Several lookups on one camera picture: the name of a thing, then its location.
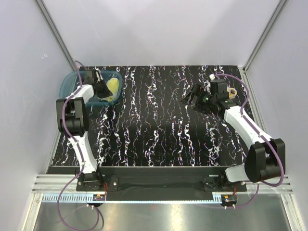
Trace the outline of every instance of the black and white patterned surface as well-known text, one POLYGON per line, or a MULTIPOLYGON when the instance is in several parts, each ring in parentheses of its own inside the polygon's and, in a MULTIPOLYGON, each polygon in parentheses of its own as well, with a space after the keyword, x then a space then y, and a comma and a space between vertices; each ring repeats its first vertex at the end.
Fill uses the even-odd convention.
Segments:
MULTIPOLYGON (((88 108, 89 141, 100 166, 231 166, 247 148, 234 129, 214 114, 180 103, 193 83, 210 74, 241 77, 237 66, 111 66, 123 78, 122 95, 110 107, 88 108)), ((244 102, 244 88, 228 79, 244 102)), ((251 115, 249 105, 247 113, 251 115)), ((52 166, 78 166, 71 145, 60 137, 52 166)))

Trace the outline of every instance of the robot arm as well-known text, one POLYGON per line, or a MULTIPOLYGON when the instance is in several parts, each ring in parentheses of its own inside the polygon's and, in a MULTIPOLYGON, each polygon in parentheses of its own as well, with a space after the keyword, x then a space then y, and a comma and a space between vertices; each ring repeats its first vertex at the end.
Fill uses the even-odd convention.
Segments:
MULTIPOLYGON (((82 87, 79 86, 72 93, 74 96, 68 102, 65 108, 65 124, 73 137, 68 136, 79 161, 80 170, 82 164, 84 169, 78 178, 77 191, 93 191, 101 188, 103 177, 99 171, 97 161, 95 160, 88 139, 89 118, 85 104, 94 95, 98 97, 108 97, 112 95, 106 86, 100 72, 96 69, 85 71, 82 87)), ((64 121, 62 120, 62 109, 66 99, 58 99, 56 102, 58 129, 66 134, 64 121)))
POLYGON ((243 115, 241 115, 239 103, 235 99, 229 98, 226 81, 212 80, 210 90, 202 88, 199 84, 194 84, 191 92, 181 102, 188 105, 194 104, 194 109, 201 113, 217 113, 234 127, 249 148, 245 164, 226 169, 225 175, 229 182, 243 180, 259 182, 281 175, 280 167, 274 154, 261 136, 273 146, 285 172, 284 142, 281 139, 273 139, 266 134, 244 110, 243 115))
MULTIPOLYGON (((71 102, 74 103, 74 111, 75 114, 82 114, 83 116, 79 116, 79 120, 89 120, 88 116, 87 116, 87 112, 82 111, 81 113, 79 112, 79 110, 83 109, 84 106, 83 104, 86 104, 90 98, 92 98, 94 96, 94 89, 92 85, 83 85, 81 90, 75 94, 75 92, 77 92, 78 89, 76 91, 74 91, 72 94, 74 95, 74 97, 71 99, 71 102), (75 102, 80 102, 80 99, 83 100, 83 102, 81 103, 81 107, 78 105, 75 105, 75 102)), ((78 135, 73 135, 75 140, 77 140, 83 157, 84 157, 84 162, 85 162, 85 167, 83 170, 83 173, 87 174, 87 173, 92 173, 95 172, 97 170, 97 161, 94 159, 90 144, 89 144, 89 139, 88 139, 88 129, 89 129, 89 123, 87 124, 86 129, 84 129, 84 133, 83 134, 78 134, 78 135)), ((74 151, 76 153, 79 165, 80 165, 80 170, 82 168, 81 163, 81 153, 79 152, 78 148, 77 148, 77 144, 74 141, 73 138, 68 138, 69 142, 72 144, 74 151)))

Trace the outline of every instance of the yellow object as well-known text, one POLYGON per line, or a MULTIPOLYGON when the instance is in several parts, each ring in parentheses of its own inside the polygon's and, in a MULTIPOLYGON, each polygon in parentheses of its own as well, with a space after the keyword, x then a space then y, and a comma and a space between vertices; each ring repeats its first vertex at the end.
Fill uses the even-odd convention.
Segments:
POLYGON ((119 91, 120 81, 117 78, 111 78, 108 80, 106 85, 113 95, 104 98, 104 100, 110 102, 116 98, 117 92, 119 91))
POLYGON ((234 99, 237 95, 237 91, 234 88, 227 87, 227 91, 229 92, 229 99, 234 99))

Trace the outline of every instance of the white wall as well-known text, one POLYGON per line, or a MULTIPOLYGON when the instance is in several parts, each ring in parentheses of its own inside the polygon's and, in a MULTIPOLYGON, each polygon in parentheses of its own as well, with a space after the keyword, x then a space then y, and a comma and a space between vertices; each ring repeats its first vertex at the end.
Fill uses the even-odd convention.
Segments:
POLYGON ((20 231, 50 157, 55 101, 71 72, 33 0, 0 0, 0 226, 20 231))
POLYGON ((308 228, 308 1, 291 0, 248 70, 265 126, 286 143, 286 172, 308 228))
POLYGON ((279 0, 44 0, 85 65, 244 65, 279 0))

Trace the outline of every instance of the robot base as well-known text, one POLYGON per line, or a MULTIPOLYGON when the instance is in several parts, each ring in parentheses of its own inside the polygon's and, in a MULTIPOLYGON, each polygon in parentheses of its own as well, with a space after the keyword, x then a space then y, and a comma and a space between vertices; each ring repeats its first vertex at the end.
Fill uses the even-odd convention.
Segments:
POLYGON ((78 178, 76 191, 88 192, 104 189, 103 175, 99 168, 92 173, 81 173, 78 178))
POLYGON ((229 182, 225 170, 222 170, 217 176, 203 177, 205 192, 246 192, 246 185, 242 185, 242 181, 229 182))

